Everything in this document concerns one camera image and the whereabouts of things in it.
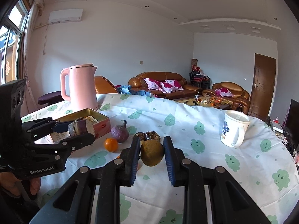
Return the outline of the person's left hand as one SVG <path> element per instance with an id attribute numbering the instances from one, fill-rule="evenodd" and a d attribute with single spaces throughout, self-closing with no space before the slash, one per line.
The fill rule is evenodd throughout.
<path id="1" fill-rule="evenodd" d="M 11 172 L 1 172 L 0 174 L 1 187 L 15 196 L 19 196 L 22 192 L 21 180 L 17 179 Z M 41 188 L 41 178 L 33 178 L 29 180 L 30 193 L 35 196 Z"/>

